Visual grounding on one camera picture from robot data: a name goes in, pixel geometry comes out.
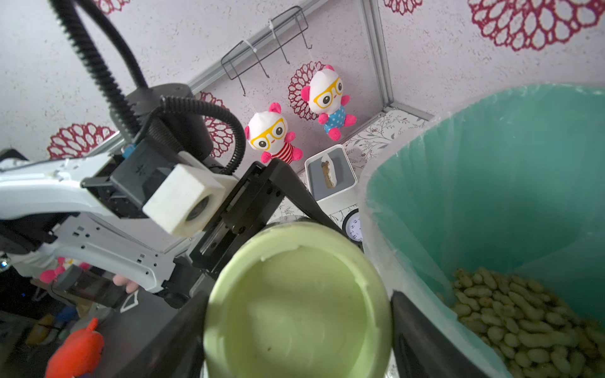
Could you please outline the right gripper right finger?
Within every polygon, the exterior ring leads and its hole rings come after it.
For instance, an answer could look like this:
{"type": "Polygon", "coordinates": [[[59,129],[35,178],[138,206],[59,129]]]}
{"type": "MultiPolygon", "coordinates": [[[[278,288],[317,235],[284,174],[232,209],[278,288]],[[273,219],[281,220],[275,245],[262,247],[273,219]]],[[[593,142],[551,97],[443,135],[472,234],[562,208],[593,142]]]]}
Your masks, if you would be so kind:
{"type": "Polygon", "coordinates": [[[401,377],[485,377],[403,293],[391,298],[392,349],[401,377]]]}

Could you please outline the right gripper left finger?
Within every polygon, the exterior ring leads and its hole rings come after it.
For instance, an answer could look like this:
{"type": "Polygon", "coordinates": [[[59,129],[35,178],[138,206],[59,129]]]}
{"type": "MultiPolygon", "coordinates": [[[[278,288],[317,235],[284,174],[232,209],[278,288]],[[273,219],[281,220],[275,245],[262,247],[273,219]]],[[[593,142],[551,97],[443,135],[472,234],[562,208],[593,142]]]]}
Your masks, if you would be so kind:
{"type": "Polygon", "coordinates": [[[196,295],[150,344],[118,373],[118,377],[200,377],[205,353],[207,295],[196,295]]]}

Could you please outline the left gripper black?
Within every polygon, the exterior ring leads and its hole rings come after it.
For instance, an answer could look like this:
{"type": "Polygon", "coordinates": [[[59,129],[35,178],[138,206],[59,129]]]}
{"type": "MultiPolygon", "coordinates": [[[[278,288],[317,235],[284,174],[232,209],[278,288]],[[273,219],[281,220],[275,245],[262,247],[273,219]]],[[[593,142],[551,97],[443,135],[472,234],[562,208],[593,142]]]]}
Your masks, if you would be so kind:
{"type": "Polygon", "coordinates": [[[310,220],[341,232],[290,165],[281,160],[273,160],[268,166],[254,162],[206,226],[201,239],[192,245],[192,265],[218,277],[242,245],[265,228],[284,199],[310,220]]]}

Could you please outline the green lid peanut jar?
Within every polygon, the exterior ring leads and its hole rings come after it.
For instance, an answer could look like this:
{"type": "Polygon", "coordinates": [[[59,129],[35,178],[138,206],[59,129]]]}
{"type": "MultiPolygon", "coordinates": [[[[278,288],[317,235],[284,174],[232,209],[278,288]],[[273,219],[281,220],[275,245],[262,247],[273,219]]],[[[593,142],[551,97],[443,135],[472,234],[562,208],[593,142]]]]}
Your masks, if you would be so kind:
{"type": "Polygon", "coordinates": [[[340,233],[301,221],[247,241],[220,273],[204,324],[212,377],[383,377],[392,311],[340,233]]]}

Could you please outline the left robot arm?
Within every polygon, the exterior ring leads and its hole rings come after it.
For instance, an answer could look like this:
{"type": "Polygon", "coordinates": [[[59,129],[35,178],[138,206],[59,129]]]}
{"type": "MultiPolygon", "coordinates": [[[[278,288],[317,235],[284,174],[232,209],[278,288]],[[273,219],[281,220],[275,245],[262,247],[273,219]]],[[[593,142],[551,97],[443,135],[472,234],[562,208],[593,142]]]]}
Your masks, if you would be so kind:
{"type": "Polygon", "coordinates": [[[82,261],[180,308],[282,200],[335,228],[285,162],[235,176],[247,140],[227,109],[176,84],[131,99],[135,130],[121,152],[44,162],[1,153],[2,252],[82,261]]]}

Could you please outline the peanuts in bin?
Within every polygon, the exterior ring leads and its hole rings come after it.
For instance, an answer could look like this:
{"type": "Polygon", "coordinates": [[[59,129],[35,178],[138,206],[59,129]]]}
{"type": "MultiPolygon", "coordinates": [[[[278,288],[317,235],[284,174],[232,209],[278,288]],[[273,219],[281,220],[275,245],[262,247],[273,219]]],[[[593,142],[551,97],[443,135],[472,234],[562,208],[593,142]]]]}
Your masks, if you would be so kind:
{"type": "Polygon", "coordinates": [[[537,280],[457,269],[452,310],[513,377],[602,377],[604,329],[537,280]]]}

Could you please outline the white tissue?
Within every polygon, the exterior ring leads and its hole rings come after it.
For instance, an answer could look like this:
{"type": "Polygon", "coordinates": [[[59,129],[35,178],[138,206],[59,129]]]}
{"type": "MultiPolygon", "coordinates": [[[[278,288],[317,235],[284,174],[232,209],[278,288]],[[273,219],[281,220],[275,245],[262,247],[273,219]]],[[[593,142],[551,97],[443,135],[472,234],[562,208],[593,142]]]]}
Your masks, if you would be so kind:
{"type": "Polygon", "coordinates": [[[337,174],[334,163],[328,155],[321,157],[321,169],[327,189],[334,189],[337,186],[337,174]]]}

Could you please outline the plush toy red striped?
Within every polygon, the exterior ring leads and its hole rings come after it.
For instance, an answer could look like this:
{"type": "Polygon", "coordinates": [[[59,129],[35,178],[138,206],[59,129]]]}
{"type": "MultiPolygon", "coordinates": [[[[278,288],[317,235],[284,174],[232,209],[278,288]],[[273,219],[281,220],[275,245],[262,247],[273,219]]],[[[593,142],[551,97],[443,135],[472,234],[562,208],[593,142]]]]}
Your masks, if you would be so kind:
{"type": "Polygon", "coordinates": [[[261,153],[260,161],[264,165],[276,159],[291,164],[303,158],[303,151],[293,145],[296,134],[289,130],[277,102],[272,103],[267,111],[256,113],[244,128],[244,133],[249,145],[261,153]]]}

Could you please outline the black alarm clock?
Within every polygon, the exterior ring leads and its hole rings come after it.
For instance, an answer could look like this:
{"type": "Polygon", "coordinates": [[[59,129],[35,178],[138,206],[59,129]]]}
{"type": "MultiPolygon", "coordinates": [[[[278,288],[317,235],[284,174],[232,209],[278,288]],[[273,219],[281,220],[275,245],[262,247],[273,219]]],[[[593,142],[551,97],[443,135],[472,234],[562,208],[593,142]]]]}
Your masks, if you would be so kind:
{"type": "Polygon", "coordinates": [[[358,209],[351,211],[342,223],[343,232],[351,242],[361,246],[363,243],[360,212],[358,209]]]}

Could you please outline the red plush toy outside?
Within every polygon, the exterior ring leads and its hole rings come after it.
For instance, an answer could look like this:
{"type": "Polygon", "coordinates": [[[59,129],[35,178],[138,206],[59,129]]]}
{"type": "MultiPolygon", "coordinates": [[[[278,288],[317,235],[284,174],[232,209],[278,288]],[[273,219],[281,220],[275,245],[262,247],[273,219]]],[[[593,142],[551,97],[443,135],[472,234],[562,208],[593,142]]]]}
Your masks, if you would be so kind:
{"type": "Polygon", "coordinates": [[[102,359],[103,336],[96,330],[98,318],[71,334],[47,363],[46,378],[89,377],[102,359]]]}

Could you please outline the plush toy blue dotted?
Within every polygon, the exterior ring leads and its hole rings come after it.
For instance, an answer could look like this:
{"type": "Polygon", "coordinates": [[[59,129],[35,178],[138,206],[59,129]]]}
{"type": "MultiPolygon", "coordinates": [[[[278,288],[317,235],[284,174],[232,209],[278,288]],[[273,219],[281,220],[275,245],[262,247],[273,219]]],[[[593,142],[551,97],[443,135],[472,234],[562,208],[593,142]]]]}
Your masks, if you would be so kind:
{"type": "Polygon", "coordinates": [[[346,111],[351,97],[344,93],[343,80],[334,67],[327,65],[316,72],[299,94],[332,141],[340,141],[341,129],[356,124],[357,117],[346,111]]]}

